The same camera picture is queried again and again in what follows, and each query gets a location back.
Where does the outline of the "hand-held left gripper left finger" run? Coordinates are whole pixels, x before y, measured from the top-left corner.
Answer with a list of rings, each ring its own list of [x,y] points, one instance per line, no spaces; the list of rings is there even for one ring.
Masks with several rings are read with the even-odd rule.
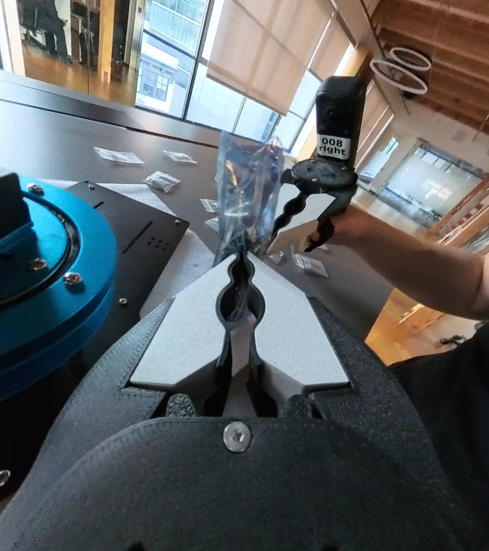
[[[220,296],[232,285],[237,259],[230,255],[169,302],[131,374],[132,386],[185,393],[193,401],[206,401],[217,391],[219,363],[228,351]]]

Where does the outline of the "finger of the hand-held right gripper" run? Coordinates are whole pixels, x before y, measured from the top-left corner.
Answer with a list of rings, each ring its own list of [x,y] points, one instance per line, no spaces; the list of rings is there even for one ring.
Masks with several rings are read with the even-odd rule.
[[[285,214],[285,208],[298,199],[300,191],[296,186],[282,186],[278,193],[275,209],[275,221],[281,222],[282,227],[274,229],[271,244],[266,255],[271,256],[287,248],[293,254],[305,252],[309,246],[309,237],[317,231],[319,218],[336,199],[322,193],[312,194],[304,198],[304,205],[298,203],[299,212]]]
[[[340,216],[347,209],[353,196],[353,191],[343,191],[333,197],[334,200],[318,217],[317,238],[309,238],[309,242],[304,248],[305,252],[319,248],[334,236],[335,228],[332,218]]]

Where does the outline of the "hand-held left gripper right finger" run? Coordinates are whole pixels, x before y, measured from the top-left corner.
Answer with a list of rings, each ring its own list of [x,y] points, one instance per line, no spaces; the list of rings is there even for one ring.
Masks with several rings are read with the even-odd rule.
[[[276,401],[349,384],[309,297],[254,255],[250,290],[259,295],[252,357],[260,388]]]

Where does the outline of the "dark parts bag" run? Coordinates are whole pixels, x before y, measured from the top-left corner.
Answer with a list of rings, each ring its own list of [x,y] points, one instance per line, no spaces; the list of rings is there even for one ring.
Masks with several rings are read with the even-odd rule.
[[[252,143],[223,131],[217,155],[219,238],[213,267],[226,278],[216,308],[229,343],[249,351],[264,301],[254,287],[254,261],[272,241],[283,149],[275,138]]]

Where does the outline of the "blue toy robot arm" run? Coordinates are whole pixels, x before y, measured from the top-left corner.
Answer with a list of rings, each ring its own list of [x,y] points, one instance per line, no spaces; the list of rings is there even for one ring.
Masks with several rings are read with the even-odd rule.
[[[0,176],[0,403],[58,369],[110,309],[117,246],[68,191]]]

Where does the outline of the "dark grey desk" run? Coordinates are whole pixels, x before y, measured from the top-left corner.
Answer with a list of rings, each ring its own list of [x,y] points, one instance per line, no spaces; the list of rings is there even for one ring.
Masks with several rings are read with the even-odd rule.
[[[220,142],[218,130],[74,92],[1,69],[0,100],[208,148],[217,148]]]
[[[177,215],[184,215],[215,253],[217,233],[201,199],[216,198],[217,148],[182,143],[106,123],[0,100],[0,171],[49,181],[146,184]],[[328,278],[298,267],[289,251],[266,260],[305,293],[322,300],[374,348],[375,329],[391,286],[355,253],[328,245],[309,254]]]

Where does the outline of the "person's right hand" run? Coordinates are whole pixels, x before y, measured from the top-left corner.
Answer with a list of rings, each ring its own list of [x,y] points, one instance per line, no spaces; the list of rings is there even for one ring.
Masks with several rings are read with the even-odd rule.
[[[349,206],[340,215],[332,218],[334,236],[325,244],[346,246],[354,251],[362,250],[375,241],[379,220],[369,213]]]

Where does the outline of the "black metal base plate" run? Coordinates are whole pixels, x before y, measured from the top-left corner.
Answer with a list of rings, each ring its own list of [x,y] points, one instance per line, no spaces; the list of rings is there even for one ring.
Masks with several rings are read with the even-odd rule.
[[[0,500],[139,312],[189,223],[103,185],[0,177]]]

